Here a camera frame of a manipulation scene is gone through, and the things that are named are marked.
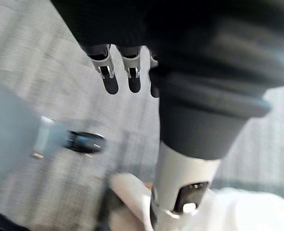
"black object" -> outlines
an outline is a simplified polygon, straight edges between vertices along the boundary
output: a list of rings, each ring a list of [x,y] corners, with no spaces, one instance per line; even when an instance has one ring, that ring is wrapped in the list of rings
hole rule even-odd
[[[0,231],[30,231],[28,228],[17,225],[0,213]]]
[[[105,147],[104,137],[87,132],[70,131],[66,148],[78,153],[97,153]]]
[[[194,183],[182,187],[177,196],[174,212],[183,213],[184,205],[190,203],[194,203],[198,208],[207,187],[208,182]]]
[[[140,77],[136,77],[139,73],[136,72],[135,68],[129,69],[131,78],[128,78],[129,89],[133,93],[138,93],[141,89]]]
[[[109,94],[115,95],[118,92],[118,83],[115,74],[112,78],[110,78],[110,74],[106,66],[101,68],[101,72],[107,73],[105,78],[102,80],[105,90],[107,90]]]

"gray carpet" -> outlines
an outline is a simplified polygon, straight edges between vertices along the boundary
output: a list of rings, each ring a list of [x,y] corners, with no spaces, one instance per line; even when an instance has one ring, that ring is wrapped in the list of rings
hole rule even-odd
[[[149,56],[142,50],[142,90],[127,86],[111,49],[120,91],[111,96],[89,58],[48,0],[0,0],[0,81],[42,115],[74,130],[104,135],[108,148],[92,158],[63,150],[31,160],[0,182],[0,212],[32,230],[106,230],[107,178],[129,171],[152,180],[158,152],[158,100],[149,93]],[[284,195],[284,88],[266,96],[274,110],[252,119],[213,186]]]

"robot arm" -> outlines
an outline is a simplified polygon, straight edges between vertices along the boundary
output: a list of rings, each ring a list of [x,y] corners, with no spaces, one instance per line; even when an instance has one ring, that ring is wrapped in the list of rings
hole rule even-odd
[[[52,3],[82,47],[147,45],[159,62],[149,72],[161,122],[150,218],[156,231],[181,230],[245,123],[270,111],[265,91],[284,85],[284,2]]]

